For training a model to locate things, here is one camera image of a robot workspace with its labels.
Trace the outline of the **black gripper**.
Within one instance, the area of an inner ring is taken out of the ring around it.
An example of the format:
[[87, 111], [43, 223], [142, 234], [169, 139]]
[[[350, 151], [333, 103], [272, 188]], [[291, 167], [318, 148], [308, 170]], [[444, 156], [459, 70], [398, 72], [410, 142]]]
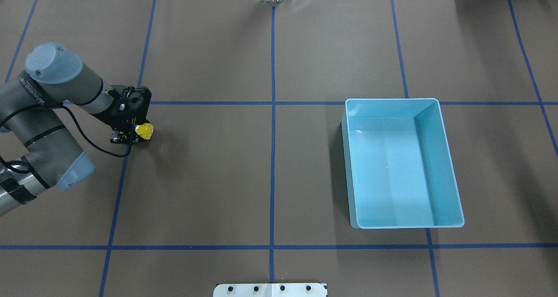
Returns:
[[109, 141], [113, 144], [136, 144], [135, 125], [150, 123], [147, 119], [152, 93], [146, 86], [113, 85], [106, 93], [112, 103], [96, 118], [108, 125], [113, 134]]

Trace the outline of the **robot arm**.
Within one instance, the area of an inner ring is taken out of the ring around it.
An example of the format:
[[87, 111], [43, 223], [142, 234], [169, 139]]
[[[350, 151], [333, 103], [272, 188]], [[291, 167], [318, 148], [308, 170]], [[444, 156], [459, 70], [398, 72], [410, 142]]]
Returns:
[[110, 142], [123, 144], [130, 155], [136, 143], [147, 142], [153, 126], [147, 118], [152, 93], [146, 86], [111, 85], [60, 43], [38, 45], [24, 61], [24, 70], [1, 86], [1, 132], [13, 133], [27, 152], [1, 160], [1, 214], [35, 200], [57, 187], [66, 191], [95, 172], [95, 165], [56, 114], [63, 109], [81, 136], [71, 102], [109, 126]]

